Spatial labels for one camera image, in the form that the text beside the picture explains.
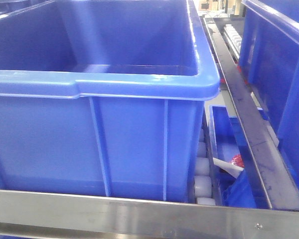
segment red item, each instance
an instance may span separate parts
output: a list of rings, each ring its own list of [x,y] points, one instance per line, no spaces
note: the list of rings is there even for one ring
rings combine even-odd
[[[236,165],[238,167],[245,168],[243,159],[241,158],[240,154],[235,155],[232,160],[230,161],[231,164]]]

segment metal track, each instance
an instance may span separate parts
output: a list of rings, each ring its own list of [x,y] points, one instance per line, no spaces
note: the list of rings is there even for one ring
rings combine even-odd
[[[214,20],[204,18],[203,25],[208,29],[210,42],[247,141],[246,151],[250,155],[252,165],[246,167],[246,170],[249,171],[250,181],[254,182],[254,195],[262,195],[269,209],[299,211],[299,191]]]
[[[0,190],[0,234],[33,239],[290,239],[299,212]]]

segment metal guide rail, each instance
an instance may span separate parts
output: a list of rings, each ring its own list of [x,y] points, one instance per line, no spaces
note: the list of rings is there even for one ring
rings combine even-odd
[[[299,212],[0,190],[0,234],[25,238],[299,238]]]
[[[253,194],[259,198],[260,203],[257,206],[274,210],[299,211],[299,191],[214,20],[204,18],[202,23],[207,29],[246,138],[246,147],[240,150],[246,161]]]

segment white roller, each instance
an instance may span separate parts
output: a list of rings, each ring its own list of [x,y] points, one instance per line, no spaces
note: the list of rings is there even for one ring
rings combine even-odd
[[[211,179],[208,176],[195,176],[195,197],[211,198]]]
[[[206,158],[206,144],[204,142],[198,143],[197,157]]]
[[[199,142],[204,142],[204,141],[205,141],[204,130],[201,129],[199,133]]]
[[[197,204],[215,206],[215,199],[213,198],[197,198]]]
[[[196,158],[195,175],[209,175],[209,160],[208,158]]]

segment metal frame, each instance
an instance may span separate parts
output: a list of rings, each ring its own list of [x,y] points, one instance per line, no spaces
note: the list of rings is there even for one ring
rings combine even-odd
[[[0,234],[33,239],[290,239],[299,212],[0,190]]]
[[[216,53],[247,141],[252,159],[255,194],[262,193],[269,209],[299,211],[299,191],[259,114],[244,79],[212,18],[204,18],[210,42]]]

